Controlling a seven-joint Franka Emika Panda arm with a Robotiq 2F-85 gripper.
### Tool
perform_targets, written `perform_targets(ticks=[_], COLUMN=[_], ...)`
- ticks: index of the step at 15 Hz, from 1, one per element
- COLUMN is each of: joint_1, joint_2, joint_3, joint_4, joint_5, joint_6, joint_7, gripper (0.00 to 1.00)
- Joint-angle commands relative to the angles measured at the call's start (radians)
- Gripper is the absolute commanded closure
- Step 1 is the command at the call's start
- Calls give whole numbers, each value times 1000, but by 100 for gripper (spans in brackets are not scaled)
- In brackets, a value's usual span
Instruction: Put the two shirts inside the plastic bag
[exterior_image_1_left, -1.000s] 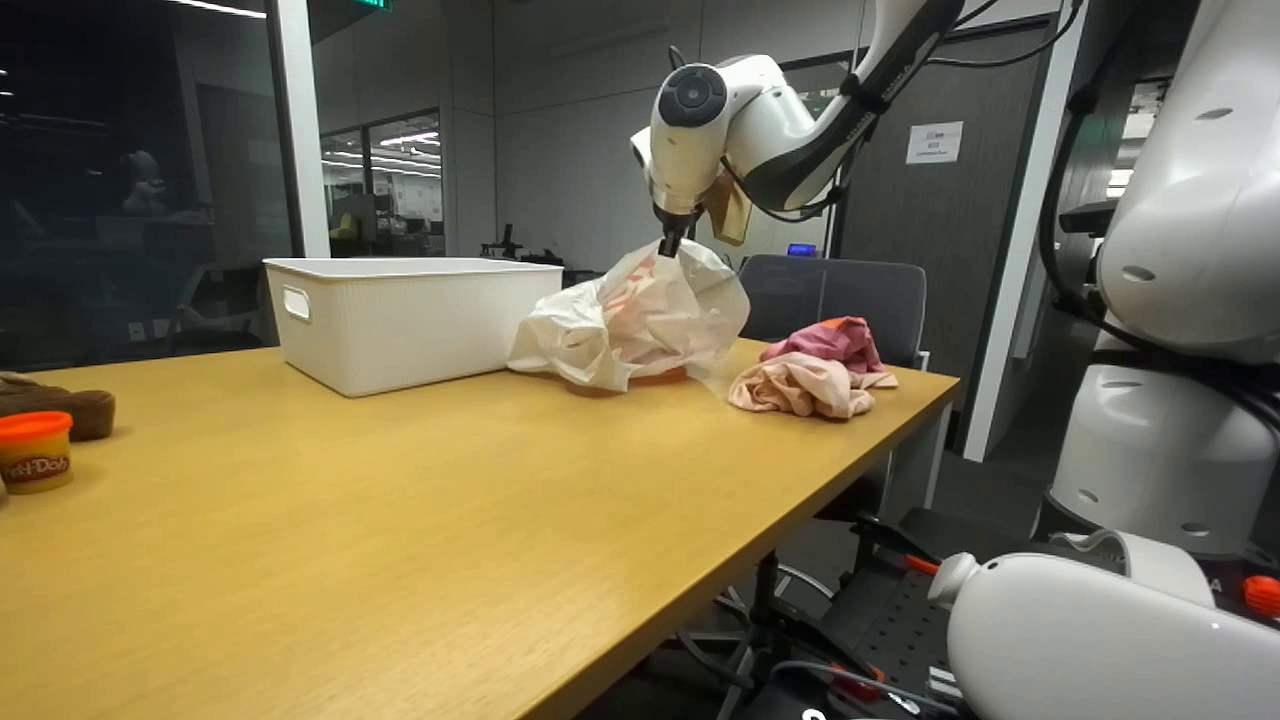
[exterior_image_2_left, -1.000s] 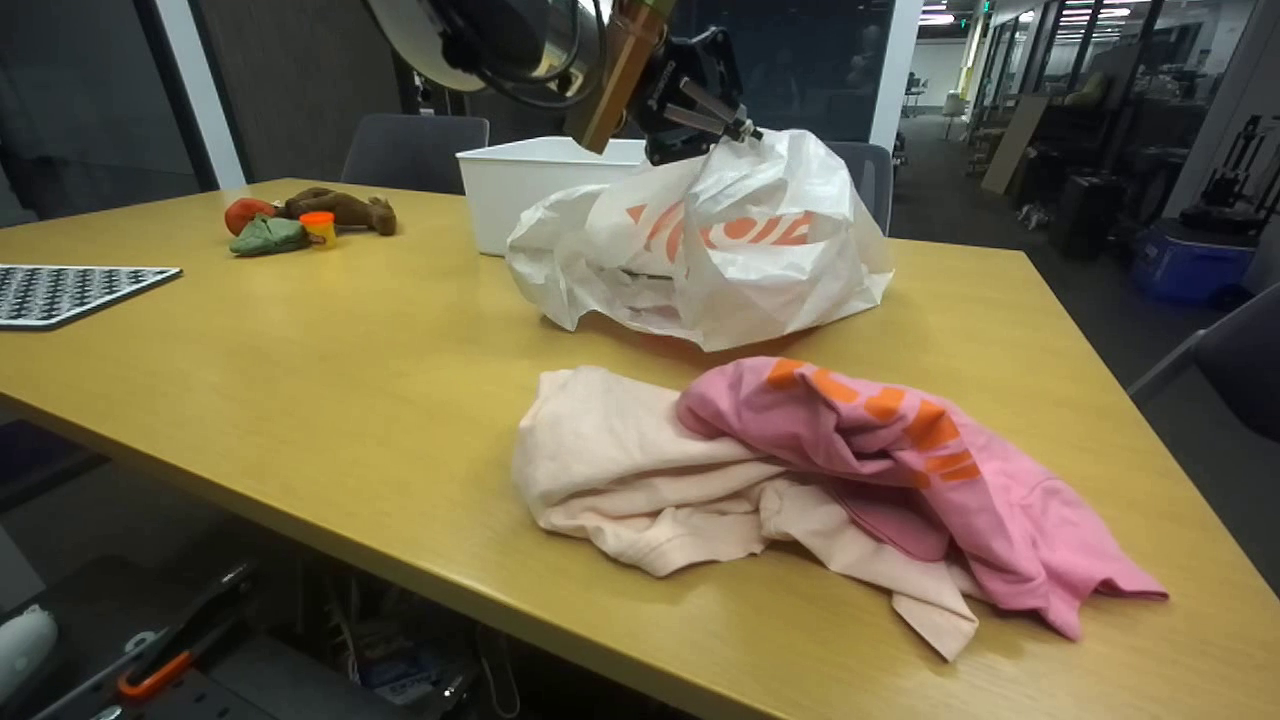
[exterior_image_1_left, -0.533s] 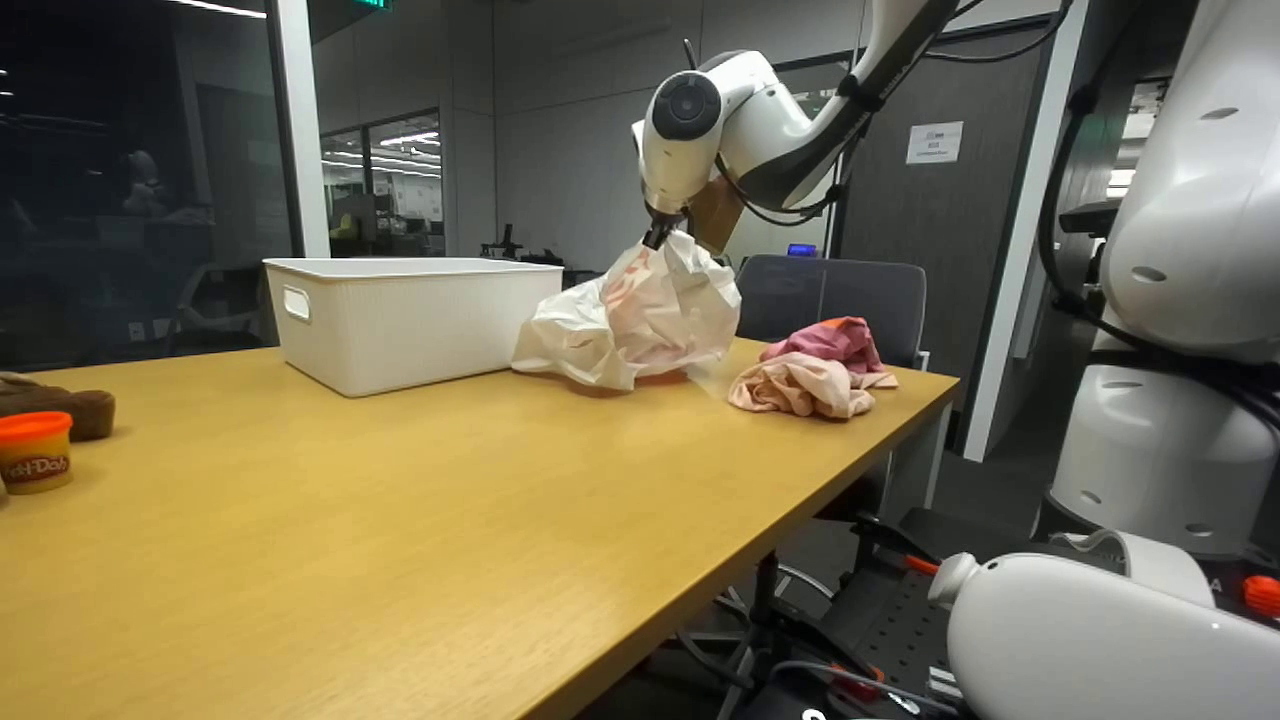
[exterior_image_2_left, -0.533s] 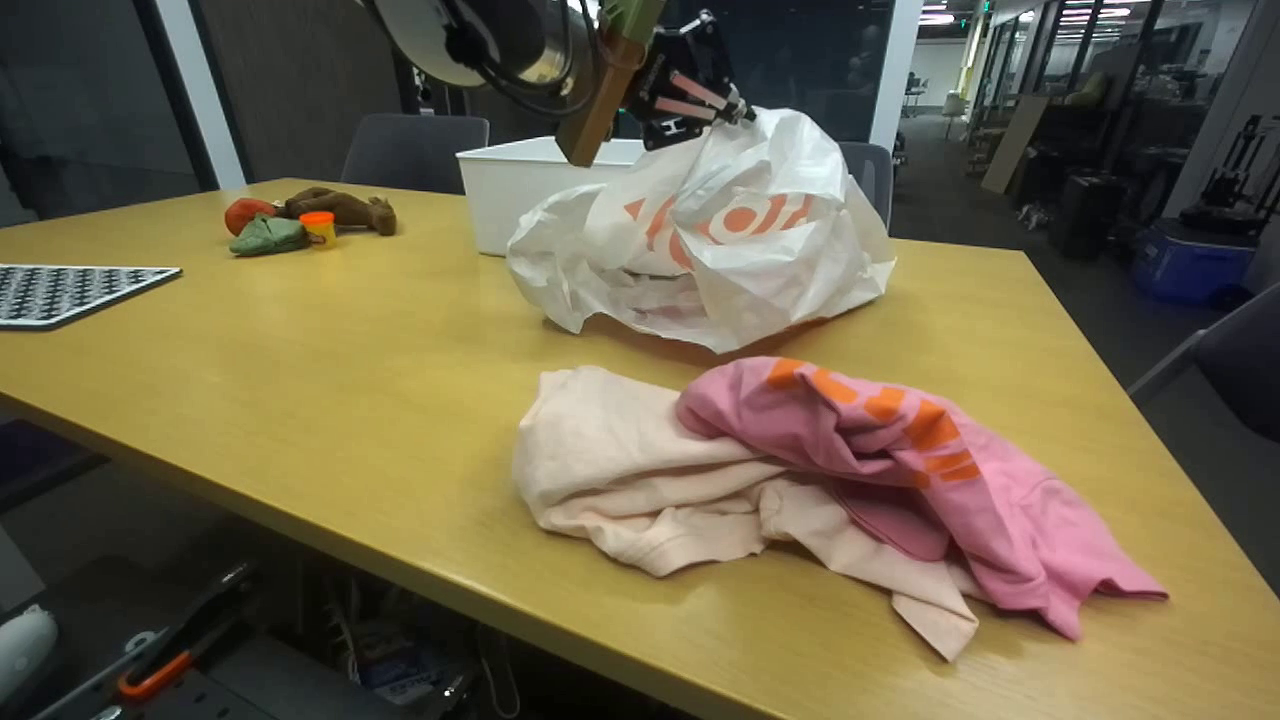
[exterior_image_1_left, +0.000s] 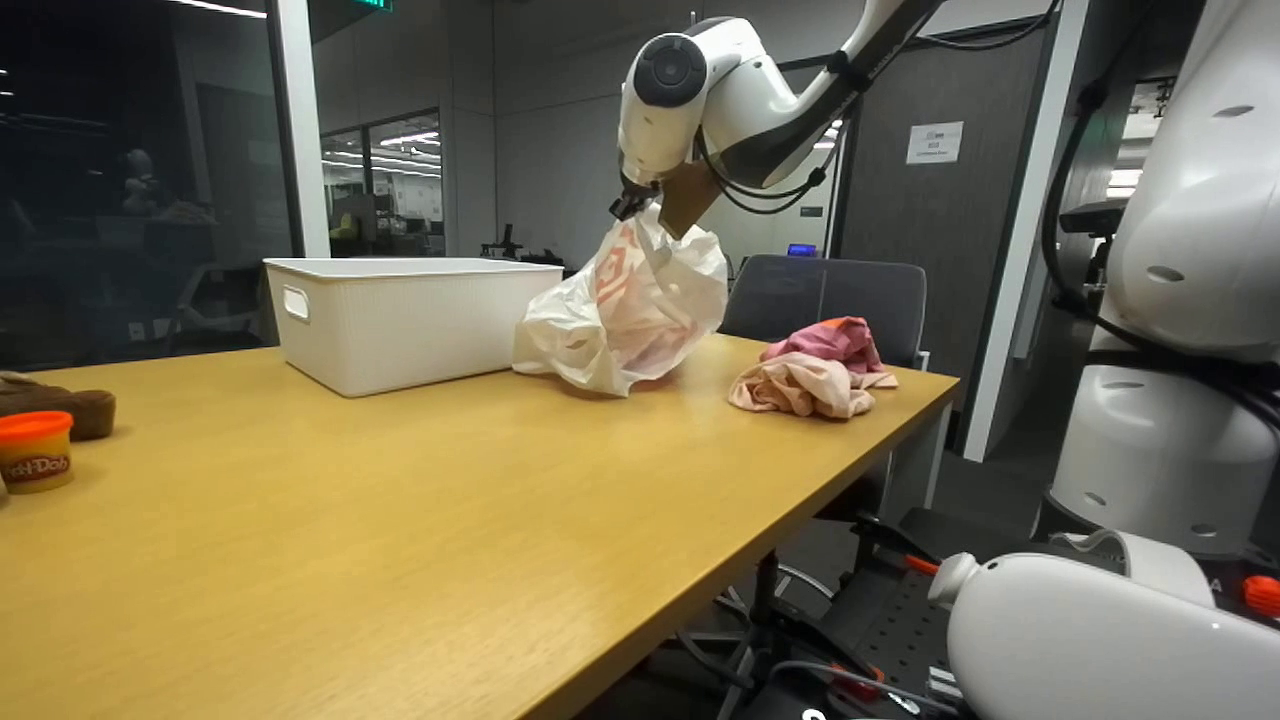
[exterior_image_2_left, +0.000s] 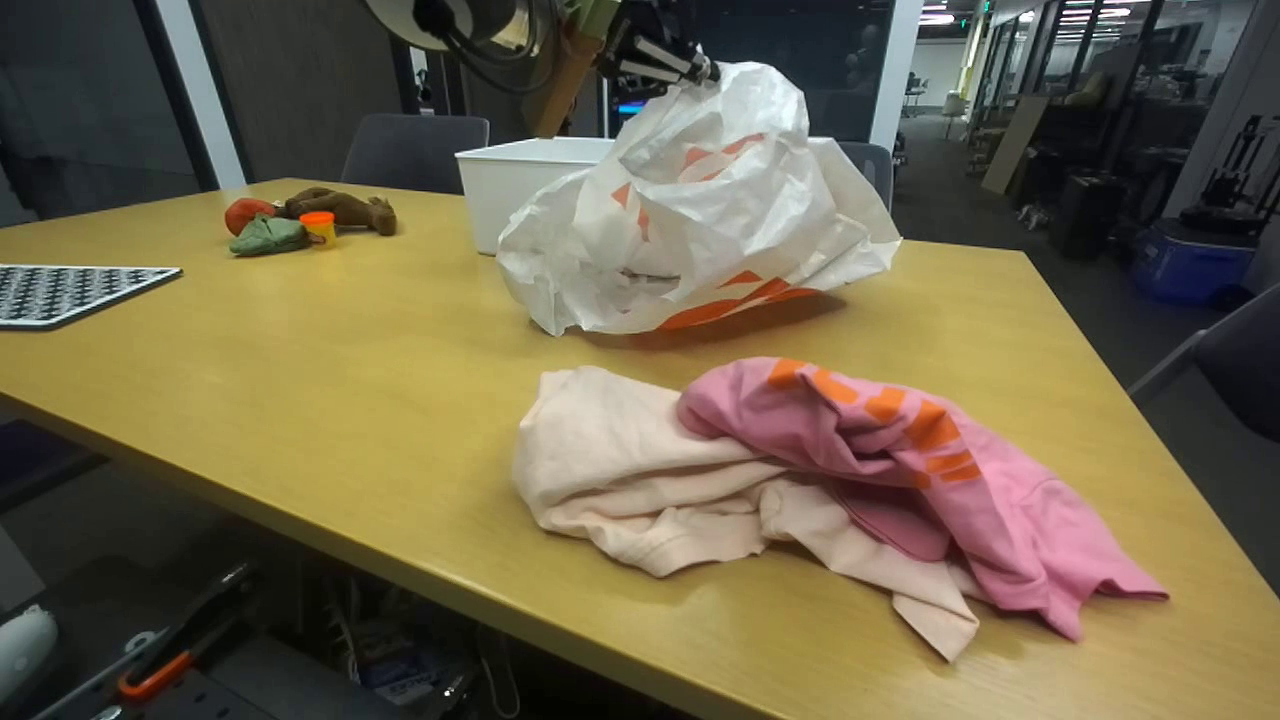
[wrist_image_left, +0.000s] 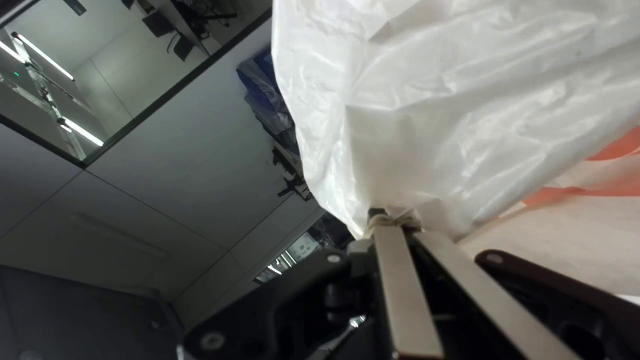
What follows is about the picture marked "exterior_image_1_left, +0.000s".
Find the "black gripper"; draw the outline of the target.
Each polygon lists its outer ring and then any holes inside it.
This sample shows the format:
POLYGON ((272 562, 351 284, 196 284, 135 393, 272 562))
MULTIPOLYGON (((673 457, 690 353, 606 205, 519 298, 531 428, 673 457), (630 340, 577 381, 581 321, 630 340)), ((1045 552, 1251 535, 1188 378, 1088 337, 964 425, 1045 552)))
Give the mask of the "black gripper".
POLYGON ((612 220, 631 220, 637 212, 644 212, 658 202, 652 190, 623 190, 612 205, 610 216, 612 220))

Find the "white foreground robot link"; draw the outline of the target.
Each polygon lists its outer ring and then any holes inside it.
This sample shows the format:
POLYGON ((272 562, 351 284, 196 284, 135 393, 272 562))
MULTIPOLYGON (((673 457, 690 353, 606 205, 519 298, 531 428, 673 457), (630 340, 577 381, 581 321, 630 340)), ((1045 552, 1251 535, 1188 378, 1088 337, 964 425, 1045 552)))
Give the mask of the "white foreground robot link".
POLYGON ((1280 634, 1223 614, 1196 562, 959 552, 927 602, 981 720, 1280 720, 1280 634))

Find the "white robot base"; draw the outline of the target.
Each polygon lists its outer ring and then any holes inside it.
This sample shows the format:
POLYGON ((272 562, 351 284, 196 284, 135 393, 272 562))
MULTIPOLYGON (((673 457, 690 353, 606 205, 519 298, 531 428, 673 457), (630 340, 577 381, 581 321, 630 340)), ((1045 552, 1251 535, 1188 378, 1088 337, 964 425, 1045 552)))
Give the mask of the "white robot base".
POLYGON ((1280 0, 1204 0, 1106 266, 1050 509, 1240 562, 1275 476, 1280 0))

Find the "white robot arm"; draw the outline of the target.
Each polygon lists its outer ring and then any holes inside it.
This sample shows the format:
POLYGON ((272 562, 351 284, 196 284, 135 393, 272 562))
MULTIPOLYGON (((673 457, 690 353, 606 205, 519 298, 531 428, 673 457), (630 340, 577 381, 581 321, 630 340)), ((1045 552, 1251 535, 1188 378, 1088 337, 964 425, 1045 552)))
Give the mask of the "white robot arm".
POLYGON ((615 220, 673 190, 679 166, 704 166, 721 191, 789 202, 786 176, 843 116, 943 0, 863 0, 849 39, 797 92, 743 18, 708 18, 658 31, 622 80, 615 220))

